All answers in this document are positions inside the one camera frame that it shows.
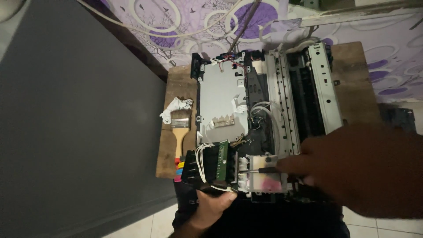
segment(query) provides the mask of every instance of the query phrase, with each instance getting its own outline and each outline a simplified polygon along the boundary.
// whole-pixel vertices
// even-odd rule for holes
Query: disassembled printer
[[[209,61],[194,53],[197,149],[186,154],[182,182],[253,202],[327,201],[296,176],[245,171],[274,167],[299,154],[307,137],[342,126],[331,64],[322,42],[294,53],[242,51]]]

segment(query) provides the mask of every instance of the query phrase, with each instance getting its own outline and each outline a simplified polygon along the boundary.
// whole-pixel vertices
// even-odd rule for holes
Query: hand
[[[361,215],[423,217],[422,136],[350,125],[304,140],[301,151],[280,159],[277,168],[308,175],[307,183]]]
[[[197,229],[206,229],[212,226],[222,216],[237,194],[225,192],[220,197],[211,197],[200,190],[197,190],[198,208],[192,216],[190,223]]]

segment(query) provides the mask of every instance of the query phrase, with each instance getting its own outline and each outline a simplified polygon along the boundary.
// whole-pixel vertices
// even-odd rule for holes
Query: purple wallpaper
[[[226,13],[235,0],[101,0],[125,24],[162,36],[203,29]],[[235,11],[207,31],[183,37],[162,38],[132,30],[139,41],[166,67],[186,65],[191,53],[214,57],[226,52],[243,28],[254,0],[243,0]],[[360,41],[369,76],[380,102],[406,98],[423,100],[423,14],[299,28],[300,19],[283,21],[284,0],[263,0],[235,51],[289,47],[309,35],[326,44]],[[295,13],[288,13],[295,18]]]

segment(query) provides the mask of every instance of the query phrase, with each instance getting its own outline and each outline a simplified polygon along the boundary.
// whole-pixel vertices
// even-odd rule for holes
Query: white floor tile
[[[378,228],[423,234],[423,219],[376,219],[376,222]]]
[[[423,235],[394,230],[377,229],[379,238],[423,238]]]
[[[378,238],[377,229],[372,227],[361,227],[347,225],[351,238]]]
[[[153,215],[139,220],[103,238],[150,238]]]
[[[177,210],[178,204],[175,204],[154,214],[150,238],[167,238],[173,233],[172,222]]]
[[[344,215],[343,221],[346,224],[365,226],[365,227],[374,227],[374,228],[377,227],[376,219],[360,216],[357,213],[348,209],[347,207],[343,207],[343,215]]]

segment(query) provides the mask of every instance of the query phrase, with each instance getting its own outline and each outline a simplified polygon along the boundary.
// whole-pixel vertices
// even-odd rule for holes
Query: circuit board
[[[225,181],[226,179],[226,162],[228,159],[229,141],[222,141],[219,143],[219,155],[217,157],[217,171],[216,180]]]

